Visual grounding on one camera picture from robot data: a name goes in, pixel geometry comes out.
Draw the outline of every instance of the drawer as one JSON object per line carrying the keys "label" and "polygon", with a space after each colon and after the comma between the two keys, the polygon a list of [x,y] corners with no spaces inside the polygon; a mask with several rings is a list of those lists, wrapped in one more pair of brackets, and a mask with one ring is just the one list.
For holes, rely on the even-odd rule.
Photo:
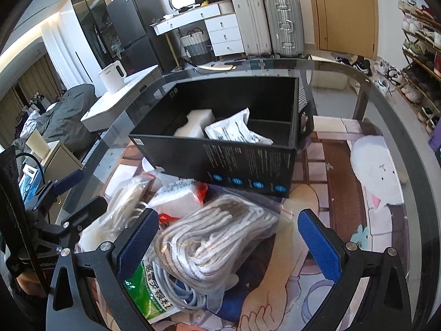
{"label": "drawer", "polygon": [[209,20],[205,20],[207,31],[223,30],[224,28],[238,27],[236,14],[223,15]]}
{"label": "drawer", "polygon": [[222,42],[221,44],[213,44],[213,50],[216,56],[245,52],[245,50],[243,49],[242,40]]}
{"label": "drawer", "polygon": [[176,15],[170,20],[160,22],[159,24],[154,26],[154,29],[157,35],[161,35],[168,31],[174,30],[175,28],[179,28],[193,22],[201,21],[205,18],[219,16],[220,13],[221,12],[217,4],[198,7],[196,9],[192,9],[182,14]]}
{"label": "drawer", "polygon": [[225,28],[224,30],[212,31],[208,33],[212,44],[220,44],[227,41],[242,40],[239,27]]}

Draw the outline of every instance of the curtain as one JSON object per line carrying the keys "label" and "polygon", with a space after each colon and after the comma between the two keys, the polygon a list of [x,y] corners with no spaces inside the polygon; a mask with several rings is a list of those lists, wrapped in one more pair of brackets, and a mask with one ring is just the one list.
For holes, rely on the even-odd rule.
{"label": "curtain", "polygon": [[42,23],[41,34],[55,70],[59,74],[66,88],[70,89],[85,83],[85,81],[78,72],[71,55],[69,55],[66,44],[61,37],[60,29],[57,24],[58,19],[59,16],[47,19]]}
{"label": "curtain", "polygon": [[55,71],[51,71],[51,66],[52,63],[46,54],[18,79],[18,84],[27,100],[30,100],[37,91],[50,103],[56,102],[61,96],[61,85],[58,76],[54,77]]}
{"label": "curtain", "polygon": [[0,144],[8,148],[14,141],[15,125],[24,107],[13,88],[8,90],[0,102]]}

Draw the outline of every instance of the storage box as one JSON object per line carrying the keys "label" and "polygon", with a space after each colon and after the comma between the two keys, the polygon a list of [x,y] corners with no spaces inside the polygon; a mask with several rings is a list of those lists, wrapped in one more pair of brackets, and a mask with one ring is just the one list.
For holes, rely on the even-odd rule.
{"label": "storage box", "polygon": [[[297,148],[314,129],[310,103],[298,111],[299,81],[288,77],[211,78],[176,84],[129,137],[153,165],[181,178],[288,196]],[[248,128],[274,144],[174,137],[187,114],[209,108],[216,120],[250,109]],[[308,116],[303,123],[302,115]]]}

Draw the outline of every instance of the white desk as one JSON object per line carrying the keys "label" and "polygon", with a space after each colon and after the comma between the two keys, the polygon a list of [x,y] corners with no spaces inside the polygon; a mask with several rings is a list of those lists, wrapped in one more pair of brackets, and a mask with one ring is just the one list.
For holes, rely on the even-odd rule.
{"label": "white desk", "polygon": [[157,35],[175,30],[182,26],[204,21],[210,41],[216,56],[244,53],[242,36],[239,31],[236,14],[231,1],[217,2],[206,6],[197,7],[181,14],[175,15],[170,20],[153,24]]}
{"label": "white desk", "polygon": [[160,78],[162,74],[158,65],[126,77],[126,85],[115,94],[106,92],[81,118],[81,122],[89,132],[108,129],[145,87]]}

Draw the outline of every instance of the white electric kettle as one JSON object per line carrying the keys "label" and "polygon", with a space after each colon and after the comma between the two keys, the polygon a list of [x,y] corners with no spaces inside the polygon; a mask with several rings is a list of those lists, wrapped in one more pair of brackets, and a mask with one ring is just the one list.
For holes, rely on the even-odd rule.
{"label": "white electric kettle", "polygon": [[124,87],[124,78],[127,77],[127,73],[121,62],[116,61],[104,68],[98,76],[101,77],[107,91],[114,94]]}

